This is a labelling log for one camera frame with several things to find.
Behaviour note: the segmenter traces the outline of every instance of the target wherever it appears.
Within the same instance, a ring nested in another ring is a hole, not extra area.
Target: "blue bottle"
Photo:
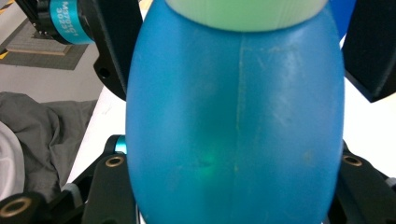
[[[148,224],[320,223],[343,130],[328,6],[266,32],[211,28],[155,0],[136,43],[126,143]]]

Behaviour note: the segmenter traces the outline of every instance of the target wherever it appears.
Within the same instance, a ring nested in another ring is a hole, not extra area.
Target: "dark blue object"
[[[329,7],[289,29],[237,33],[154,1],[126,118],[147,223],[320,223],[342,148],[338,41]]]
[[[340,39],[347,33],[356,0],[330,0]]]

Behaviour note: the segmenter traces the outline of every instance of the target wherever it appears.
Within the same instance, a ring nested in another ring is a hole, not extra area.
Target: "blue sticker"
[[[51,0],[49,12],[56,30],[66,41],[75,45],[93,43],[79,22],[77,0]]]

